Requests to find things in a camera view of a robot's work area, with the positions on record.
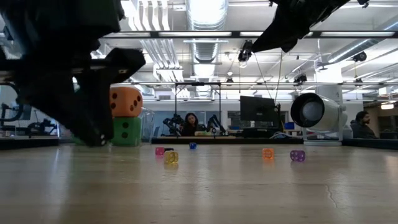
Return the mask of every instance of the black hair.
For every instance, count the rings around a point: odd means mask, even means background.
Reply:
[[[195,127],[197,127],[199,121],[198,117],[194,113],[187,113],[187,115],[185,116],[185,125],[190,125],[190,123],[188,122],[188,117],[191,115],[195,117]]]
[[[369,114],[367,111],[360,111],[356,114],[355,120],[361,121],[367,114]]]

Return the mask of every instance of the person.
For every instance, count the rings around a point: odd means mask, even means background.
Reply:
[[[368,124],[371,121],[371,117],[368,112],[360,111],[356,114],[355,120],[351,121],[351,129],[353,130],[354,138],[363,139],[377,139],[374,132],[369,128]]]
[[[195,136],[198,131],[198,118],[194,113],[187,113],[185,116],[185,124],[180,127],[181,136]]]

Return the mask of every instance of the woman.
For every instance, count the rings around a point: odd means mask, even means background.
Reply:
[[[181,127],[181,136],[195,136],[198,131],[198,118],[194,113],[187,113],[185,124]]]

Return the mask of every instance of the blue die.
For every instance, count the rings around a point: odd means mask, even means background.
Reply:
[[[191,143],[189,144],[189,149],[196,149],[196,148],[197,148],[197,144],[196,144],[196,143],[191,142]]]

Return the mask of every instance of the yellow die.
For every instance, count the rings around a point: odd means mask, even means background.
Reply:
[[[178,152],[166,151],[164,153],[164,162],[167,163],[167,164],[176,164],[176,163],[178,163]]]

